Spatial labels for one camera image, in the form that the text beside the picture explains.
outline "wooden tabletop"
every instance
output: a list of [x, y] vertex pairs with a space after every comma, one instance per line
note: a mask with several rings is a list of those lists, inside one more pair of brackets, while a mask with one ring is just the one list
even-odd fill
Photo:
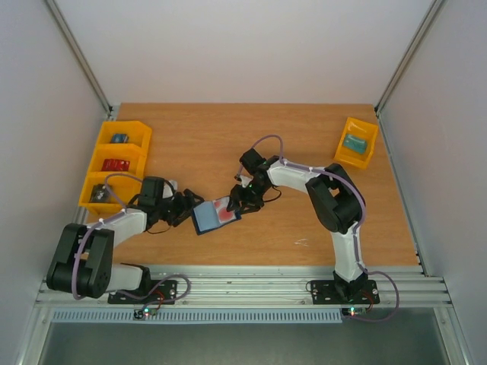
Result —
[[[123, 104], [118, 120], [140, 120], [153, 129], [146, 176], [175, 179], [206, 200], [228, 195], [241, 154], [268, 134], [285, 142], [285, 157], [311, 166], [333, 162], [348, 116], [377, 123], [371, 105]], [[257, 148], [279, 153], [271, 138]], [[417, 265], [384, 141], [377, 138], [366, 170], [344, 166], [368, 207], [361, 229], [366, 265]], [[267, 198], [275, 194], [269, 190]], [[152, 230], [163, 230], [160, 222]], [[259, 212], [197, 236], [191, 219], [166, 233], [143, 233], [118, 246], [115, 262], [191, 265], [334, 265], [330, 234], [310, 199], [282, 188], [282, 197]]]

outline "gray floor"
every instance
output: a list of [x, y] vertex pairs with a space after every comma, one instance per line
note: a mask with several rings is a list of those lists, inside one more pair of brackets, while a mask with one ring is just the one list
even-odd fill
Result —
[[[377, 316], [384, 312], [378, 310]], [[432, 309], [389, 322], [335, 325], [103, 325], [57, 323], [41, 364], [231, 365], [448, 363]]]

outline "white backdrop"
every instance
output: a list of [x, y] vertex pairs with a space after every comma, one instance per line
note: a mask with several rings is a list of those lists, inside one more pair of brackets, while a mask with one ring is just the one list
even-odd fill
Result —
[[103, 119], [40, 0], [0, 10], [0, 364], [14, 364]]
[[111, 103], [376, 103], [431, 0], [58, 0]]
[[485, 0], [447, 2], [383, 114], [419, 243], [476, 364], [487, 363], [485, 19]]

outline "scratch on table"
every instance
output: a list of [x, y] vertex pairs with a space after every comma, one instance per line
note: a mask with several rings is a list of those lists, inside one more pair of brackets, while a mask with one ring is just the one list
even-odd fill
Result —
[[295, 245], [301, 245], [301, 246], [306, 246], [309, 247], [310, 245], [307, 244], [307, 238], [302, 238], [300, 240], [297, 240], [294, 242]]

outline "yellow container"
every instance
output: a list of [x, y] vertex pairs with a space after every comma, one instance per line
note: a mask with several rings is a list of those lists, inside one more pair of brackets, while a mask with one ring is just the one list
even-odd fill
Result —
[[[81, 207], [85, 207], [93, 214], [110, 214], [120, 211], [122, 207], [120, 207], [120, 204], [117, 203], [112, 196], [110, 196], [107, 203], [90, 203], [93, 187], [98, 184], [104, 184], [105, 178], [111, 173], [114, 172], [106, 171], [102, 173], [89, 173], [86, 176], [79, 197], [79, 205]], [[140, 182], [125, 176], [110, 177], [108, 184], [123, 202], [128, 202], [135, 194], [138, 194], [142, 185]]]
[[[355, 118], [347, 118], [345, 128], [343, 129], [342, 137], [338, 148], [336, 149], [334, 160], [348, 163], [355, 167], [365, 169], [374, 153], [375, 140], [379, 126]], [[353, 135], [367, 142], [367, 148], [363, 154], [359, 154], [343, 145], [346, 135]]]
[[[123, 133], [129, 137], [127, 143], [110, 143], [113, 135]], [[111, 214], [118, 212], [121, 207], [110, 196], [107, 203], [90, 203], [93, 187], [104, 184], [105, 178], [111, 173], [124, 173], [144, 178], [145, 162], [152, 129], [145, 124], [132, 120], [128, 122], [103, 122], [97, 143], [91, 157], [88, 173], [84, 179], [83, 189], [78, 204], [93, 214]], [[106, 159], [127, 160], [130, 162], [128, 171], [101, 171]], [[128, 202], [140, 192], [141, 183], [124, 176], [114, 176], [109, 184], [123, 202]]]

